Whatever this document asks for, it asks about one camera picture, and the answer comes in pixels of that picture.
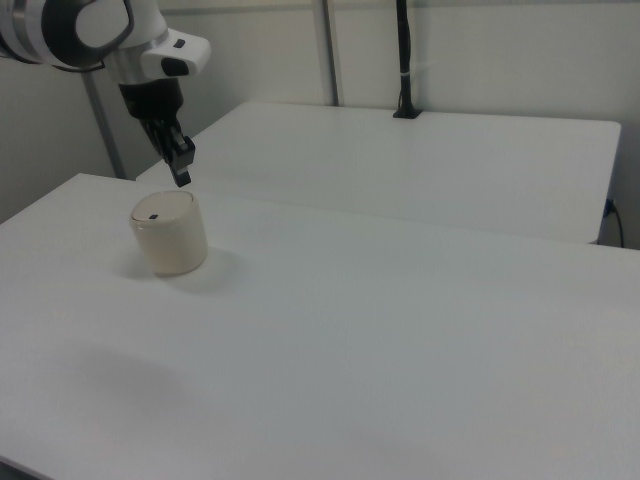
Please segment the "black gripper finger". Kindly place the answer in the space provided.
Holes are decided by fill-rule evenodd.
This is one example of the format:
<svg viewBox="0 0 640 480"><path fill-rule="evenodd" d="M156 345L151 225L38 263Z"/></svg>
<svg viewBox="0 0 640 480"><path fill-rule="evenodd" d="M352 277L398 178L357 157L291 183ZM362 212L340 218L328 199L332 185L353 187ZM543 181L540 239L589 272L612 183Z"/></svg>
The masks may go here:
<svg viewBox="0 0 640 480"><path fill-rule="evenodd" d="M142 119L140 124L158 155L167 162L169 147L167 146L166 121L164 119Z"/></svg>
<svg viewBox="0 0 640 480"><path fill-rule="evenodd" d="M180 125L175 124L168 129L165 145L165 161L176 186L182 188L191 182L189 167L194 161L195 144L189 136L183 134Z"/></svg>

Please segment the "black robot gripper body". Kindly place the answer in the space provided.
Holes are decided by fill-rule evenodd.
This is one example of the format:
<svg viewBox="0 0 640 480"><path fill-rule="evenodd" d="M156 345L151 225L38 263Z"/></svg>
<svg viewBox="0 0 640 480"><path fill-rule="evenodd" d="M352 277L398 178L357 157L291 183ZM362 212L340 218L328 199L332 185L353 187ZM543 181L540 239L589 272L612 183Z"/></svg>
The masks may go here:
<svg viewBox="0 0 640 480"><path fill-rule="evenodd" d="M175 78L160 79L136 85L119 85L127 111L143 121L176 123L184 98Z"/></svg>

